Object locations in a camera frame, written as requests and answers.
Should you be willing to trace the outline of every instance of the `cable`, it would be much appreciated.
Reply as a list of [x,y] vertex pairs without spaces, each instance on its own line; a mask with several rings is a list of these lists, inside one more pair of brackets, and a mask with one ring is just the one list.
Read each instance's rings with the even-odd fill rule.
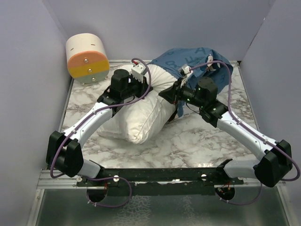
[[189,106],[188,106],[188,104],[187,104],[187,102],[185,102],[185,104],[186,104],[186,106],[189,108],[189,110],[191,110],[192,112],[194,112],[194,113],[197,113],[197,114],[199,114],[198,112],[196,112],[196,111],[194,111],[194,110],[192,110]]
[[[118,179],[118,178],[119,178],[119,177],[110,177],[110,178],[101,178],[101,179],[87,178],[87,179],[88,179],[88,180],[91,180],[91,181],[103,181],[103,180]],[[128,180],[126,180],[125,178],[119,178],[119,179],[124,180],[124,181],[127,183],[128,187],[129,187],[129,189],[130,189],[128,198],[127,198],[127,200],[126,200],[125,202],[123,202],[123,203],[121,203],[121,204],[119,204],[119,205],[113,205],[113,206],[111,206],[111,205],[106,205],[106,204],[101,204],[101,203],[98,203],[98,202],[92,202],[92,201],[90,200],[89,194],[88,194],[88,192],[87,192],[87,198],[88,198],[88,200],[89,200],[89,201],[88,201],[88,204],[89,204],[89,203],[92,203],[94,206],[101,206],[101,207],[106,207],[106,208],[118,208],[118,207],[121,207],[121,206],[126,205],[126,204],[131,200],[131,198],[132,198],[132,187],[131,187],[130,182],[129,182]]]
[[254,202],[256,202],[256,201],[260,198],[261,194],[262,194],[262,183],[260,183],[260,191],[259,191],[258,195],[257,195],[253,200],[251,200],[251,201],[249,201],[249,202],[245,202],[245,203],[236,203],[236,202],[231,202],[231,201],[229,201],[229,200],[224,200],[224,199],[221,198],[221,197],[220,197],[220,200],[223,201],[223,202],[225,202],[225,203],[227,203],[227,204],[231,204],[231,205],[235,205],[235,206],[246,206],[246,205],[251,205],[251,204],[253,204]]
[[[148,74],[149,74],[149,85],[148,85],[148,87],[147,87],[147,89],[146,89],[146,91],[145,91],[145,93],[141,96],[141,97],[139,97],[139,98],[137,98],[136,100],[133,100],[133,101],[130,101],[130,102],[128,102],[128,103],[124,103],[124,104],[119,104],[119,105],[110,105],[110,106],[106,106],[106,107],[102,107],[102,108],[99,108],[99,109],[97,109],[96,111],[95,111],[95,113],[98,113],[98,112],[100,112],[100,111],[103,111],[103,110],[106,110],[106,109],[110,109],[110,108],[114,108],[114,107],[122,107],[122,106],[126,106],[126,105],[131,105],[131,104],[134,104],[134,103],[136,103],[136,102],[138,102],[139,100],[141,100],[141,99],[143,99],[147,94],[148,94],[148,92],[149,92],[149,90],[150,90],[150,88],[151,88],[151,73],[150,73],[150,69],[149,69],[149,67],[147,66],[147,64],[143,61],[143,60],[141,60],[141,59],[139,59],[139,58],[133,58],[132,59],[132,62],[134,62],[134,61],[139,61],[139,62],[141,62],[145,67],[146,67],[146,70],[147,70],[147,72],[148,72]],[[62,175],[64,175],[64,173],[61,173],[61,174],[59,174],[59,175],[54,175],[53,174],[53,170],[54,170],[54,168],[55,168],[55,162],[56,162],[56,160],[57,160],[57,158],[58,158],[58,156],[59,156],[59,154],[60,154],[60,152],[61,152],[61,150],[62,150],[62,148],[63,148],[63,146],[65,145],[65,143],[68,141],[68,139],[89,119],[89,118],[91,118],[93,115],[95,115],[95,113],[91,113],[90,115],[88,115],[86,118],[84,118],[84,120],[80,123],[80,124],[78,124],[78,126],[77,127],[75,127],[74,128],[74,130],[73,130],[73,132],[71,132],[64,140],[63,140],[63,142],[61,143],[61,145],[59,146],[59,148],[57,149],[57,152],[56,152],[56,154],[55,154],[55,156],[54,156],[54,158],[53,158],[53,160],[52,160],[52,163],[51,163],[51,167],[50,167],[50,176],[52,177],[52,178],[59,178],[59,177],[61,177]]]
[[[197,68],[200,68],[200,67],[203,67],[205,65],[208,65],[208,64],[214,64],[214,63],[220,63],[222,64],[228,71],[228,75],[229,75],[229,90],[228,90],[228,111],[230,113],[230,115],[232,116],[232,118],[238,123],[239,120],[233,115],[233,112],[232,112],[232,109],[231,109],[231,72],[230,72],[230,69],[229,67],[223,62],[223,61],[220,61],[220,60],[214,60],[214,61],[211,61],[211,62],[207,62],[207,63],[203,63],[203,64],[200,64],[200,65],[197,65],[195,67],[192,67],[190,70],[194,70],[194,69],[197,69]],[[257,137],[258,139],[262,140],[262,141],[265,141],[264,138],[262,138],[261,136],[259,136],[258,134],[254,133],[251,129],[249,129],[244,123],[240,123],[240,125],[245,129],[247,130],[249,133],[251,133],[252,135],[254,135],[255,137]],[[279,151],[282,155],[284,155],[289,161],[292,162],[292,164],[295,166],[296,170],[297,170],[297,175],[294,177],[294,178],[289,178],[289,179],[282,179],[282,181],[295,181],[297,179],[299,179],[300,177],[300,168],[298,166],[298,164],[295,162],[295,160],[293,160],[288,154],[286,154],[284,151],[282,151],[279,147],[277,147],[275,144],[269,142],[269,141],[266,141],[266,143],[270,146],[272,146],[273,148],[275,148],[277,151]]]

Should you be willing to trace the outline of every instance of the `gray wall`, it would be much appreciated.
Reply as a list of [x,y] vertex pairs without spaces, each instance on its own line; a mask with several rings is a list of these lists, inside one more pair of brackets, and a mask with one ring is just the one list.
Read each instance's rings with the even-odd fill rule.
[[98,35],[111,60],[200,46],[242,60],[274,1],[44,0],[67,37]]
[[65,39],[40,0],[1,1],[0,225],[25,225],[70,76]]
[[[301,1],[277,0],[241,64],[260,131],[286,139],[301,165]],[[292,170],[290,177],[295,176]],[[287,183],[301,223],[301,179]]]

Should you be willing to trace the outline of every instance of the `metal frame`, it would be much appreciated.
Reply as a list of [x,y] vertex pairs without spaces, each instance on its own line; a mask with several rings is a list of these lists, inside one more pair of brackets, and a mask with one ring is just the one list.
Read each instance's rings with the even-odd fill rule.
[[[111,60],[110,61],[110,63],[112,63],[112,64],[130,63],[130,62],[131,62],[130,60]],[[241,75],[240,67],[239,67],[237,61],[230,61],[230,63],[233,64],[233,65],[236,65],[238,67],[238,70],[239,70],[240,75]],[[70,96],[71,96],[73,82],[74,82],[74,80],[72,79],[71,82],[70,82],[66,102],[65,102],[65,105],[64,105],[64,108],[63,108],[63,114],[62,114],[61,121],[60,121],[60,124],[59,124],[59,128],[58,128],[59,131],[62,129],[62,126],[63,126],[63,121],[64,121],[64,118],[65,118],[66,109],[68,107],[69,99],[70,99]],[[252,108],[250,100],[249,100],[249,103],[250,103],[251,110],[252,110],[252,113],[253,113],[253,116],[254,116],[256,127],[259,130],[258,123],[257,123],[256,117],[254,115],[253,108]],[[85,186],[78,187],[77,186],[78,182],[77,182],[76,179],[77,179],[76,177],[70,178],[68,176],[62,176],[59,179],[52,179],[50,177],[49,170],[42,170],[41,173],[40,173],[40,178],[39,178],[38,185],[37,185],[36,195],[35,195],[35,198],[34,198],[34,201],[33,201],[33,205],[32,205],[32,208],[31,208],[31,212],[30,212],[30,215],[29,215],[27,226],[35,226],[37,221],[38,221],[38,216],[39,216],[40,208],[41,208],[41,205],[42,205],[42,200],[43,200],[43,195],[44,195],[45,189],[87,189],[87,187],[85,187]],[[235,187],[259,186],[259,185],[260,185],[260,183],[257,180],[244,179],[244,183],[242,185],[235,185]],[[298,220],[297,220],[295,212],[292,208],[292,205],[289,201],[289,195],[288,195],[288,192],[287,192],[285,182],[279,182],[276,186],[277,186],[277,189],[279,191],[279,196],[280,196],[280,199],[282,201],[282,204],[283,204],[283,207],[284,207],[285,214],[286,214],[286,217],[288,219],[289,225],[298,226],[299,225]],[[89,186],[89,189],[104,189],[104,186]]]

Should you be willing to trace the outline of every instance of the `floor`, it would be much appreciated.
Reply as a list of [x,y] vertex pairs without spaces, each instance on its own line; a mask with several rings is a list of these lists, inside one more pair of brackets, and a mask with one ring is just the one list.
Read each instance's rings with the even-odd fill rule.
[[[98,84],[82,85],[74,82],[63,130],[75,124],[92,108],[109,86],[113,71],[124,64],[126,63],[112,63],[108,79]],[[232,110],[256,128],[238,66],[233,66]],[[218,99],[224,104],[227,98],[228,87],[218,95]],[[250,151],[237,140],[204,122],[201,116],[187,107],[184,108],[183,117],[166,124],[157,136],[142,145],[104,138],[96,131],[82,151],[84,158],[107,168],[212,167],[228,158],[254,159]]]

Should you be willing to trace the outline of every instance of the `blue cloth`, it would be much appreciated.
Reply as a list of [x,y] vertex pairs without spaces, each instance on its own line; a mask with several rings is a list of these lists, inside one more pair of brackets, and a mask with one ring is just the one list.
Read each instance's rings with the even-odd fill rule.
[[[182,77],[179,69],[187,64],[190,67],[197,66],[199,64],[205,63],[208,60],[208,57],[212,55],[214,60],[223,61],[230,69],[231,75],[233,72],[233,67],[230,62],[210,48],[173,48],[162,54],[161,56],[153,59],[149,64],[157,65],[167,72],[171,73],[175,78]],[[229,84],[229,75],[227,69],[221,65],[219,68],[216,64],[213,64],[214,69],[218,70],[217,73],[214,73],[211,78],[214,80],[218,88],[218,93]],[[198,83],[199,78],[204,76],[207,66],[198,68],[193,71],[192,76],[187,82],[187,86],[194,89]],[[178,104],[178,116],[183,116],[183,106],[184,102]]]

